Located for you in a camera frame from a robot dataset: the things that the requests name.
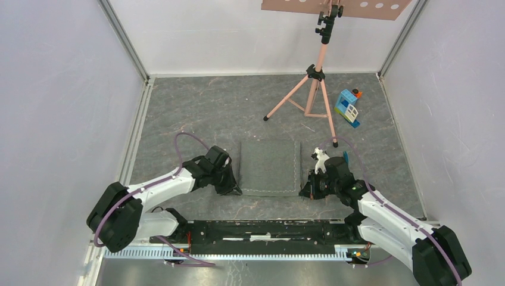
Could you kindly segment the grey cloth napkin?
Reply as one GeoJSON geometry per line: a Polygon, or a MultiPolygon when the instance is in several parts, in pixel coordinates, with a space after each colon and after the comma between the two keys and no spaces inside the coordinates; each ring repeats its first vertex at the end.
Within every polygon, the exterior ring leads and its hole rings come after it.
{"type": "Polygon", "coordinates": [[[241,143],[239,187],[255,197],[296,197],[301,191],[301,143],[252,140],[241,143]]]}

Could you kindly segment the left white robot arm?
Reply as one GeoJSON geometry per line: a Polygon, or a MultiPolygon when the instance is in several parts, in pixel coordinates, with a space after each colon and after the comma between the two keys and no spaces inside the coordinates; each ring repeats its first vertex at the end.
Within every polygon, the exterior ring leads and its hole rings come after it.
{"type": "Polygon", "coordinates": [[[168,210],[154,212],[154,207],[209,185],[219,195],[242,194],[233,174],[232,159],[218,146],[150,181],[128,186],[113,182],[86,220],[93,232],[93,243],[112,253],[121,251],[132,241],[157,235],[179,243],[187,235],[183,220],[168,210]]]}

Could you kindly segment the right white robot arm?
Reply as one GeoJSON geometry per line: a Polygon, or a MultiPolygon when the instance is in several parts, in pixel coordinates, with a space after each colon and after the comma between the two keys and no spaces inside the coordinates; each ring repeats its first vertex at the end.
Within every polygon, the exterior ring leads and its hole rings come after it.
{"type": "Polygon", "coordinates": [[[353,209],[345,218],[344,236],[351,243],[375,244],[407,266],[419,285],[461,285],[472,274],[456,233],[409,215],[365,180],[356,180],[344,157],[317,149],[316,164],[299,195],[323,199],[335,195],[353,209]]]}

